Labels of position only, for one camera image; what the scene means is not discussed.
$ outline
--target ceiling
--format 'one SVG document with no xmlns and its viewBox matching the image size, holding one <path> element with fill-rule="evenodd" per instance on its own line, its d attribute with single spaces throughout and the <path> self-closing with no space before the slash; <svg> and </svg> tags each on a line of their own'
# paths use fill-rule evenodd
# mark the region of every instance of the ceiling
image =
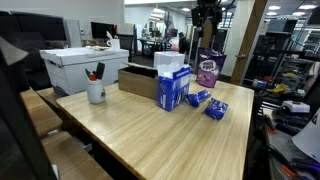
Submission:
<svg viewBox="0 0 320 180">
<path fill-rule="evenodd" d="M 190 12 L 185 12 L 182 11 L 181 8 L 189 8 L 192 9 L 197 6 L 197 1 L 196 0 L 187 0 L 187 1 L 182 1 L 182 0 L 156 0 L 156 1 L 147 1 L 147 2 L 139 2 L 136 1 L 137 3 L 133 3 L 133 0 L 126 0 L 126 6 L 158 6 L 159 8 L 163 10 L 171 10 L 178 12 L 186 17 L 191 17 Z M 221 2 L 222 6 L 228 6 L 232 0 L 226 0 L 224 2 Z M 303 16 L 299 17 L 307 17 L 312 10 L 302 10 L 298 9 L 301 5 L 317 5 L 320 6 L 320 0 L 270 0 L 270 6 L 280 6 L 281 8 L 279 10 L 268 10 L 267 12 L 275 12 L 277 15 L 275 16 L 267 16 L 267 18 L 277 18 L 277 16 L 283 16 L 283 15 L 291 15 L 293 12 L 305 12 L 306 14 Z"/>
</svg>

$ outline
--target blue box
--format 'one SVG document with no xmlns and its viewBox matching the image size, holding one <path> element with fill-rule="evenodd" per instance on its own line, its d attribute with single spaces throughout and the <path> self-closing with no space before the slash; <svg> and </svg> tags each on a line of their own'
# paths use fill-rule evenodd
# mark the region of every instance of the blue box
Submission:
<svg viewBox="0 0 320 180">
<path fill-rule="evenodd" d="M 190 66 L 174 72 L 172 79 L 159 76 L 158 106 L 170 112 L 181 104 L 189 93 L 190 78 Z"/>
</svg>

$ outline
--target white mug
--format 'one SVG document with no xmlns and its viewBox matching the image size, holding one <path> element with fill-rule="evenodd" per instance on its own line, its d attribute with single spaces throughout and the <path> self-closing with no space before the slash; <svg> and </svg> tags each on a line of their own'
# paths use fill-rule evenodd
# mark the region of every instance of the white mug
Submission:
<svg viewBox="0 0 320 180">
<path fill-rule="evenodd" d="M 118 50 L 120 49 L 120 41 L 119 39 L 110 39 L 107 41 L 107 45 L 112 49 Z"/>
</svg>

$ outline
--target label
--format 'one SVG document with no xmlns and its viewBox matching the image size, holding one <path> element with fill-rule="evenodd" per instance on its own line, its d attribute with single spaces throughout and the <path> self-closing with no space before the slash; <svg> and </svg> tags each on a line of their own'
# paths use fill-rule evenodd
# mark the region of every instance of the label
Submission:
<svg viewBox="0 0 320 180">
<path fill-rule="evenodd" d="M 200 68 L 202 70 L 211 72 L 211 71 L 214 71 L 216 69 L 217 64 L 213 60 L 205 60 L 205 61 L 202 61 L 199 64 L 199 66 L 200 66 Z"/>
</svg>

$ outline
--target office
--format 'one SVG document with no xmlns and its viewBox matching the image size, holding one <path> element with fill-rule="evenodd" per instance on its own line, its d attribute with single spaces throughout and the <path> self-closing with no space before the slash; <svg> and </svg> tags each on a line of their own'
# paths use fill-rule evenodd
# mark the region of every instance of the office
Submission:
<svg viewBox="0 0 320 180">
<path fill-rule="evenodd" d="M 11 22 L 0 28 L 1 94 L 10 102 L 1 103 L 1 128 L 13 135 L 1 142 L 17 143 L 6 147 L 20 149 L 29 170 L 11 166 L 0 177 L 318 178 L 297 160 L 319 162 L 319 145 L 299 136 L 317 137 L 309 127 L 319 108 L 319 22 L 309 15 L 318 2 L 221 1 L 216 37 L 210 23 L 196 24 L 202 40 L 190 18 L 196 1 L 136 3 L 1 2 L 0 19 Z M 178 53 L 182 40 L 189 51 Z M 296 165 L 276 153 L 253 159 L 273 146 Z"/>
</svg>

